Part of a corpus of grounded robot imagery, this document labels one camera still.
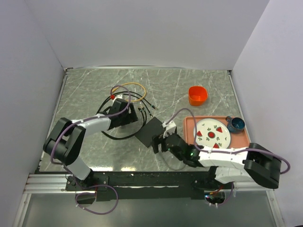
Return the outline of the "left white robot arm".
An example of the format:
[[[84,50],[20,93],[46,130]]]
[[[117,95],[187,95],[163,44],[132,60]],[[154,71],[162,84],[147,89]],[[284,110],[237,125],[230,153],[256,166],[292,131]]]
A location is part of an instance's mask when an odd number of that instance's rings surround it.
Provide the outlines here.
[[[96,115],[81,119],[58,120],[44,142],[43,151],[50,155],[51,162],[61,165],[77,178],[77,185],[89,190],[94,184],[93,171],[80,157],[80,150],[85,137],[125,126],[138,121],[132,103],[115,98],[111,106]]]

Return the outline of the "white watermelon pattern plate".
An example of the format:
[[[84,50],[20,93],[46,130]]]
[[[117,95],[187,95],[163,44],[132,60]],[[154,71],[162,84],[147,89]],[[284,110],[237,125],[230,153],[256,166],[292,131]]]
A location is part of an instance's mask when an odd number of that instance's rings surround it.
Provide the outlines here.
[[[196,143],[199,146],[210,148],[228,148],[231,143],[231,134],[227,127],[220,121],[205,118],[196,123]]]

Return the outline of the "blue ceramic mug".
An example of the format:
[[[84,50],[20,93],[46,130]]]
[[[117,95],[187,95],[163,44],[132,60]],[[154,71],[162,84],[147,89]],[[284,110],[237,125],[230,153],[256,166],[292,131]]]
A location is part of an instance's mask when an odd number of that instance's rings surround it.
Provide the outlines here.
[[[227,121],[227,129],[230,133],[240,133],[245,128],[245,122],[239,117],[230,117],[225,118]]]

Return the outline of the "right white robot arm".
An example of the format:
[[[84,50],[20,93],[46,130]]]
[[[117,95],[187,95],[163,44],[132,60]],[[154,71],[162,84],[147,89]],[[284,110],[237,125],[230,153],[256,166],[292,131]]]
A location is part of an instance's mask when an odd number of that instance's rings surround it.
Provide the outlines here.
[[[255,182],[277,189],[281,174],[281,157],[264,149],[257,143],[243,148],[210,148],[187,144],[178,134],[167,137],[153,136],[154,153],[169,151],[190,167],[208,167],[214,171],[207,177],[211,188],[230,182]]]

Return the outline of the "pink plastic tray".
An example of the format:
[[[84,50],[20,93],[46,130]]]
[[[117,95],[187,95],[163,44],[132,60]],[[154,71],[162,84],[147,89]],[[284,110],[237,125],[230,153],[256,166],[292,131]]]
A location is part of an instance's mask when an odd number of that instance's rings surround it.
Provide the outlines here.
[[[212,118],[222,122],[225,126],[227,126],[227,121],[225,120],[225,116],[196,116],[196,122],[205,119]],[[196,135],[194,136],[194,120],[192,117],[186,117],[183,121],[183,134],[185,141],[188,144],[193,144],[196,141]],[[235,134],[231,134],[231,143],[228,148],[243,148],[247,147],[250,144],[250,140],[245,130],[242,132]]]

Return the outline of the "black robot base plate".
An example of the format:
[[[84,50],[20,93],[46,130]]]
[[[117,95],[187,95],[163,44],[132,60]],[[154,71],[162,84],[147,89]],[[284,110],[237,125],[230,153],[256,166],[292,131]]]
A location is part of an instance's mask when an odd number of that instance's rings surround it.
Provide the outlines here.
[[[206,191],[229,190],[231,183],[215,180],[215,169],[209,171],[178,172],[95,172],[87,180],[67,178],[68,192],[95,192],[97,201],[116,198],[170,199],[191,198],[203,200]]]

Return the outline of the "orange plastic cup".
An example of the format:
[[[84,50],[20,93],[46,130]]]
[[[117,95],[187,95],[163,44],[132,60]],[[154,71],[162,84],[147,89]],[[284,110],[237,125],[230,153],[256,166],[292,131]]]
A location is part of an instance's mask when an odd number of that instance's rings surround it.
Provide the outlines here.
[[[207,98],[208,92],[202,86],[192,86],[188,89],[188,101],[191,106],[201,106]]]

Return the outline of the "black network switch box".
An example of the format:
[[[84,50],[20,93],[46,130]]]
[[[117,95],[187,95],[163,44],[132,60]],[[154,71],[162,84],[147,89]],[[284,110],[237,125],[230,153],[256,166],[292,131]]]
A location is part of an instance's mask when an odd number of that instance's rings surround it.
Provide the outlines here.
[[[140,128],[140,130],[135,134],[135,137],[148,148],[152,145],[153,136],[159,136],[163,133],[162,124],[163,122],[158,118],[153,117],[142,128]]]

